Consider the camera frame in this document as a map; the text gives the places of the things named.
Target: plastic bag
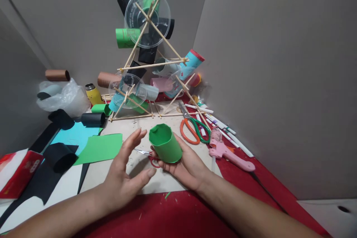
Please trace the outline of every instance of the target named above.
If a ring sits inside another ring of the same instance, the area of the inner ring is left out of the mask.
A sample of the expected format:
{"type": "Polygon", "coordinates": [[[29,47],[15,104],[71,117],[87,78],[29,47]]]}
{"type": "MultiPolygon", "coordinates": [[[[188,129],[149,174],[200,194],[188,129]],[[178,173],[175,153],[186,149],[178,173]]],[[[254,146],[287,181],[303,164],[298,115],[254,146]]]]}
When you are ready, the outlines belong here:
{"type": "Polygon", "coordinates": [[[46,87],[57,84],[62,87],[62,92],[44,100],[37,100],[37,105],[45,111],[53,112],[58,109],[65,110],[70,117],[79,117],[90,108],[90,102],[82,86],[77,85],[73,78],[69,82],[40,83],[40,91],[46,87]]]}

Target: forearm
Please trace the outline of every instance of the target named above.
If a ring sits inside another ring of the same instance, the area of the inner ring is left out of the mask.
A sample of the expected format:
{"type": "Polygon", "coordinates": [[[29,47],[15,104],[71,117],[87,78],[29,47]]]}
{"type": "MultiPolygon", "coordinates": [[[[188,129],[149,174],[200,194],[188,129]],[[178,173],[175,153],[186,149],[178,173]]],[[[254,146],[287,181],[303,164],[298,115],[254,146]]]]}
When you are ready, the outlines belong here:
{"type": "Polygon", "coordinates": [[[26,220],[7,237],[72,237],[88,224],[106,216],[101,185],[55,204],[26,220]]]}
{"type": "Polygon", "coordinates": [[[243,237],[319,237],[315,232],[210,173],[197,193],[243,237]]]}

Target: tissue box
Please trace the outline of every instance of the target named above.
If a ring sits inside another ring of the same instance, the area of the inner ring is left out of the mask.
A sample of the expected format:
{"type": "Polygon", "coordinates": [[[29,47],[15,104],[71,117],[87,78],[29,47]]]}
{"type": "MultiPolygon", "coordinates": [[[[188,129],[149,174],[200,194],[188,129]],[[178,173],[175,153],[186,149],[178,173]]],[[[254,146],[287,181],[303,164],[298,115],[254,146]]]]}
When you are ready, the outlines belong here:
{"type": "Polygon", "coordinates": [[[0,203],[20,197],[44,157],[24,149],[0,159],[0,203]]]}

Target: yellow water bottle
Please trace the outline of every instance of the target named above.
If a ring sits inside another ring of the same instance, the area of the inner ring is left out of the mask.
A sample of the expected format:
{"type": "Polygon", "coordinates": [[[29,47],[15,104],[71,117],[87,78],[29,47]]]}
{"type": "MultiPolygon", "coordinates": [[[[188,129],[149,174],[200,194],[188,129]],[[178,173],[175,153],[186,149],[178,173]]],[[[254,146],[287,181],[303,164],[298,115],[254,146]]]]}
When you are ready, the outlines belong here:
{"type": "Polygon", "coordinates": [[[102,104],[104,101],[102,101],[102,97],[100,95],[99,90],[95,87],[93,84],[87,84],[86,85],[86,93],[88,96],[89,101],[91,104],[94,106],[95,104],[102,104]]]}

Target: small scissors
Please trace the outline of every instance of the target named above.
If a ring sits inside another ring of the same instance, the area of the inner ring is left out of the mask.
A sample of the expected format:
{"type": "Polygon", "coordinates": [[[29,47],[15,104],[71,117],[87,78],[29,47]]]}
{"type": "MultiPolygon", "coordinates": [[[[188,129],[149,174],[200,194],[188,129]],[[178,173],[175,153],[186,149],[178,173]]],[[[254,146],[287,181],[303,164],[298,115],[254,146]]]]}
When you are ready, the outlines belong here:
{"type": "Polygon", "coordinates": [[[197,119],[194,119],[192,118],[189,113],[187,112],[187,110],[183,107],[183,105],[181,103],[179,103],[180,105],[180,109],[181,109],[181,112],[183,114],[183,120],[181,121],[181,125],[180,125],[180,132],[181,132],[181,135],[182,137],[190,144],[192,145],[198,145],[200,143],[200,141],[202,143],[209,143],[209,140],[210,140],[210,134],[211,134],[211,130],[202,122],[198,121],[197,119]],[[193,126],[194,126],[194,130],[192,129],[192,127],[190,126],[188,120],[190,120],[192,123],[193,123],[193,126]],[[196,138],[196,141],[192,141],[190,139],[188,139],[188,137],[186,137],[186,135],[183,133],[183,124],[185,124],[187,126],[187,128],[189,129],[189,131],[193,134],[193,136],[196,138]],[[204,140],[202,135],[201,135],[201,132],[200,132],[200,129],[198,127],[198,125],[201,125],[207,132],[208,134],[208,140],[204,140]]]}
{"type": "Polygon", "coordinates": [[[148,157],[149,157],[149,160],[150,160],[151,165],[152,165],[153,167],[160,168],[159,165],[155,165],[155,164],[153,163],[153,161],[158,162],[158,161],[160,161],[160,159],[151,156],[151,152],[146,152],[146,151],[142,151],[142,150],[138,150],[138,149],[134,149],[134,150],[136,150],[137,152],[139,152],[139,153],[141,153],[141,154],[148,154],[148,157]]]}

